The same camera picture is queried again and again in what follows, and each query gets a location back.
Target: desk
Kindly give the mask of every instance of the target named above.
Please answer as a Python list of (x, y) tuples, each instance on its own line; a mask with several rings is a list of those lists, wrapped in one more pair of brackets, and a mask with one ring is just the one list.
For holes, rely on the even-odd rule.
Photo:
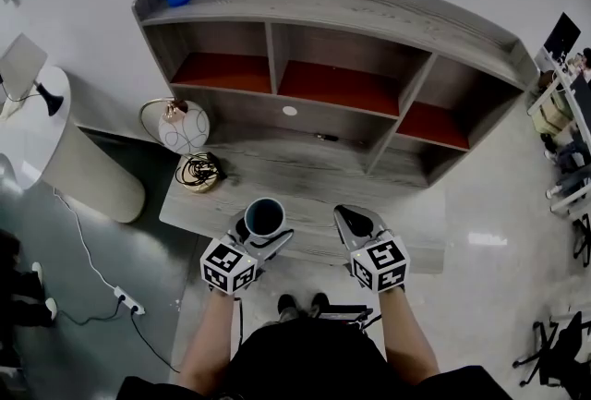
[(362, 162), (356, 161), (345, 144), (327, 142), (319, 148), (310, 137), (294, 132), (285, 145), (285, 132), (291, 131), (262, 128), (256, 135), (240, 127), (216, 131), (222, 136), (215, 144), (208, 142), (205, 150), (221, 160), (228, 178), (209, 193), (194, 194), (172, 177), (161, 221), (207, 237), (221, 237), (231, 216), (256, 198), (272, 197), (283, 204), (287, 224), (295, 229), (281, 255), (342, 265), (348, 259), (332, 211), (340, 203), (354, 204), (377, 212), (402, 236), (412, 272), (442, 272), (446, 223), (441, 185), (403, 187), (392, 172), (382, 173), (379, 168), (367, 176)]
[[(585, 115), (581, 110), (581, 105), (578, 102), (579, 97), (576, 96), (572, 85), (573, 85), (573, 78), (569, 75), (565, 74), (562, 71), (561, 66), (556, 63), (556, 61), (552, 58), (549, 52), (543, 48), (542, 49), (543, 55), (546, 57), (548, 61), (552, 64), (554, 68), (554, 72), (556, 74), (556, 78), (552, 81), (550, 86), (544, 91), (544, 93), (536, 100), (536, 102), (527, 110), (529, 115), (532, 115), (537, 111), (537, 109), (545, 102), (549, 96), (556, 90), (559, 84), (562, 85), (564, 88), (564, 97), (566, 98), (567, 103), (571, 107), (571, 111), (573, 112), (573, 118), (576, 122), (576, 125), (579, 127), (581, 132), (581, 136), (583, 137), (583, 141), (586, 143), (587, 147), (591, 150), (591, 131), (589, 131), (589, 126), (585, 121)], [(582, 96), (580, 99), (587, 100), (587, 96)], [(581, 103), (584, 105), (585, 109), (588, 109), (591, 106), (591, 103)], [(553, 203), (550, 206), (550, 210), (552, 212), (558, 212), (563, 208), (567, 207), (567, 205), (571, 204), (573, 201), (578, 200), (582, 196), (586, 195), (587, 193), (591, 192), (591, 183), (585, 185), (584, 187), (580, 188), (579, 190), (575, 191), (572, 195), (569, 195), (562, 200), (559, 200)], [(571, 208), (568, 208), (567, 212), (569, 217), (574, 220), (577, 219), (580, 215), (581, 211), (589, 204), (588, 199), (580, 200), (576, 204), (574, 204)]]
[(37, 81), (64, 101), (49, 116), (43, 98), (31, 96), (0, 121), (0, 154), (10, 162), (17, 184), (28, 189), (42, 179), (120, 223), (136, 219), (144, 204), (144, 188), (71, 122), (66, 73), (43, 67)]

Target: red shelf panel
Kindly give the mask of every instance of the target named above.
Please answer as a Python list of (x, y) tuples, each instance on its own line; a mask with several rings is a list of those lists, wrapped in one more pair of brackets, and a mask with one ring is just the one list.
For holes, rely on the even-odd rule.
[(173, 83), (271, 93), (266, 56), (190, 54), (176, 71)]
[(468, 139), (457, 125), (453, 114), (447, 109), (431, 104), (413, 103), (397, 132), (414, 138), (470, 150)]
[(397, 117), (399, 87), (394, 79), (343, 68), (290, 61), (282, 96), (340, 104)]

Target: white desk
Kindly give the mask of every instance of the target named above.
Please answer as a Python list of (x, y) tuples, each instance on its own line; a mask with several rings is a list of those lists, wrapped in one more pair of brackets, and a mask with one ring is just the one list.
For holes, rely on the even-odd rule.
[[(533, 115), (537, 111), (537, 109), (542, 105), (542, 103), (545, 102), (550, 97), (550, 95), (556, 90), (558, 85), (561, 84), (564, 88), (564, 97), (566, 98), (566, 102), (571, 107), (571, 111), (573, 111), (574, 121), (576, 122), (576, 125), (579, 127), (581, 136), (583, 137), (583, 141), (591, 151), (591, 132), (589, 131), (589, 127), (585, 122), (585, 117), (583, 116), (581, 107), (579, 106), (579, 103), (576, 101), (574, 97), (574, 91), (571, 88), (571, 85), (573, 84), (573, 78), (571, 78), (571, 76), (565, 74), (562, 71), (561, 66), (558, 63), (556, 63), (556, 61), (552, 58), (552, 56), (545, 48), (542, 49), (542, 53), (544, 54), (546, 59), (550, 61), (550, 63), (552, 64), (556, 78), (552, 81), (550, 86), (548, 86), (546, 91), (544, 91), (544, 93), (536, 100), (536, 102), (527, 110), (527, 113), (529, 115)], [(589, 192), (591, 192), (591, 183), (575, 191), (572, 195), (569, 195), (568, 197), (553, 203), (550, 206), (550, 210), (552, 212), (558, 212), (559, 210), (566, 208), (573, 201), (578, 200), (579, 198), (581, 198)], [(574, 204), (572, 207), (568, 208), (567, 211), (569, 217), (571, 219), (577, 219), (581, 213), (581, 210), (583, 210), (589, 204), (589, 202), (590, 201), (588, 199), (584, 199)]]
[(143, 208), (144, 188), (71, 122), (66, 73), (43, 67), (37, 81), (64, 101), (49, 116), (45, 100), (31, 96), (0, 121), (0, 153), (8, 158), (17, 184), (28, 189), (42, 179), (120, 223), (136, 219)]

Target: small hole in shelf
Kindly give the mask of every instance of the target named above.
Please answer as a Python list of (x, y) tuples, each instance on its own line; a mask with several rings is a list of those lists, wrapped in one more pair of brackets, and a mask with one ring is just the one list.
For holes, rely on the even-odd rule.
[(283, 113), (286, 115), (296, 115), (297, 110), (293, 106), (284, 106)]

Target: wooden shelf unit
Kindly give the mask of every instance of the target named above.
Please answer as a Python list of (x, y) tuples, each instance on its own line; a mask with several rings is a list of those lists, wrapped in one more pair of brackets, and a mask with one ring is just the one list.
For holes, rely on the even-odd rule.
[[(307, 135), (322, 155), (333, 143), (313, 136), (334, 136), (340, 155), (351, 150), (344, 162), (417, 187), (537, 80), (514, 35), (439, 0), (137, 0), (133, 11), (175, 96), (214, 128), (239, 124), (250, 143), (279, 132), (286, 146)], [(287, 154), (309, 164), (310, 152)]]
[(462, 151), (470, 149), (453, 112), (432, 104), (412, 103), (397, 133)]
[(279, 94), (395, 118), (399, 114), (397, 88), (395, 81), (379, 75), (290, 61)]

